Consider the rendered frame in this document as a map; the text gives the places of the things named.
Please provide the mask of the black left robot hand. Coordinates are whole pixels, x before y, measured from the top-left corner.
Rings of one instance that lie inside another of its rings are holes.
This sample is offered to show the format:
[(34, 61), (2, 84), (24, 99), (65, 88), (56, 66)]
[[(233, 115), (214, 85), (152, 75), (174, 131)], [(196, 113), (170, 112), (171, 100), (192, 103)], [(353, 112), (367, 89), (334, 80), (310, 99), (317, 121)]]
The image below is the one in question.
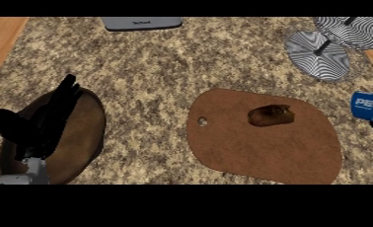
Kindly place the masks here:
[(17, 144), (15, 160), (42, 158), (46, 160), (59, 145), (67, 120), (81, 97), (76, 76), (68, 74), (30, 118), (0, 109), (0, 136)]

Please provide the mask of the dark brown can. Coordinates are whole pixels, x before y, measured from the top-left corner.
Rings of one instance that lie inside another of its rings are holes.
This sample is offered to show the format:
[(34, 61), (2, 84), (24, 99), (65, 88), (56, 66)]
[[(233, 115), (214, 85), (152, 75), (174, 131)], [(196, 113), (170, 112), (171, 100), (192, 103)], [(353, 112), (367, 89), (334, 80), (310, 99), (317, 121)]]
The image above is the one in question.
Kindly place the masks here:
[(273, 126), (295, 121), (295, 114), (288, 105), (269, 105), (248, 113), (248, 122), (257, 126)]

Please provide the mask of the brown wooden cutting board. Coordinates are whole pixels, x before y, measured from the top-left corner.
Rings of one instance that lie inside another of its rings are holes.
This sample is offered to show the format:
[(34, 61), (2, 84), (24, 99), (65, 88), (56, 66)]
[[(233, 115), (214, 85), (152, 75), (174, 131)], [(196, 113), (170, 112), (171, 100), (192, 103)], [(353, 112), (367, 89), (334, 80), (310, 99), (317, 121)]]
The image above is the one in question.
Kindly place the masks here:
[[(288, 105), (295, 121), (257, 127), (250, 112)], [(208, 168), (285, 184), (329, 184), (341, 171), (337, 132), (322, 111), (306, 101), (235, 90), (213, 89), (194, 101), (186, 138)]]

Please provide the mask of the blue can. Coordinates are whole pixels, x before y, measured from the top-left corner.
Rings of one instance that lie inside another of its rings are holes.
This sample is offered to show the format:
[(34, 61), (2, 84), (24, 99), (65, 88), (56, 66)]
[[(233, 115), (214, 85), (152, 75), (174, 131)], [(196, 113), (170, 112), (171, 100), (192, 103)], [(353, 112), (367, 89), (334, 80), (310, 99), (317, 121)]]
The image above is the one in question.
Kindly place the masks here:
[(350, 108), (357, 118), (373, 120), (373, 93), (356, 92), (351, 96)]

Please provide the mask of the brown round wooden plate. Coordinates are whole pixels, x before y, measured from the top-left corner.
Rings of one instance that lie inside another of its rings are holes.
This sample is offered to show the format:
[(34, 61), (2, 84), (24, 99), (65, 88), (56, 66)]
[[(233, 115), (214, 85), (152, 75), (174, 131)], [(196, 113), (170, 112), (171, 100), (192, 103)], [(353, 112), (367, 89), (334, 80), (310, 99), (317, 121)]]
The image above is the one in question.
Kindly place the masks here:
[[(37, 108), (45, 105), (53, 92), (43, 94), (18, 112), (25, 119), (33, 117)], [(48, 158), (48, 174), (52, 185), (68, 184), (84, 171), (87, 165), (101, 154), (107, 115), (104, 105), (95, 93), (81, 88), (83, 95), (70, 115), (62, 139), (53, 155)], [(28, 166), (15, 160), (17, 144), (3, 139), (0, 170), (2, 175), (27, 174)]]

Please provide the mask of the grey flat appliance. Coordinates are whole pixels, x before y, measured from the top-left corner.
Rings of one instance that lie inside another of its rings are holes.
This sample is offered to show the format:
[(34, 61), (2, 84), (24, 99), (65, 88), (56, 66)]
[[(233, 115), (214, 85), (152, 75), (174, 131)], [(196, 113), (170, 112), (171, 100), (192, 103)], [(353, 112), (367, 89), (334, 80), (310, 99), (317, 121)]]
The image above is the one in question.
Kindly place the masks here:
[(161, 30), (183, 25), (182, 17), (102, 17), (105, 28), (111, 32)]

